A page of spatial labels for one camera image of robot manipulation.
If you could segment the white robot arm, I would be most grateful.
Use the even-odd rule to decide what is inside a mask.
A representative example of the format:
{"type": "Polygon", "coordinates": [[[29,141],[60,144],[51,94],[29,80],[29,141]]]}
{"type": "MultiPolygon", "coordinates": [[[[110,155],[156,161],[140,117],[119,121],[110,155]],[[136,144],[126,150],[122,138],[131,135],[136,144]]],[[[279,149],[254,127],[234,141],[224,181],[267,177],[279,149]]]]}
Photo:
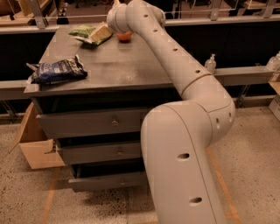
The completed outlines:
{"type": "Polygon", "coordinates": [[[115,0],[115,33],[135,32],[150,47],[180,101],[152,109],[141,128],[143,162],[159,224],[227,224],[206,149],[235,120],[227,90],[164,29],[165,14],[144,0],[115,0]]]}

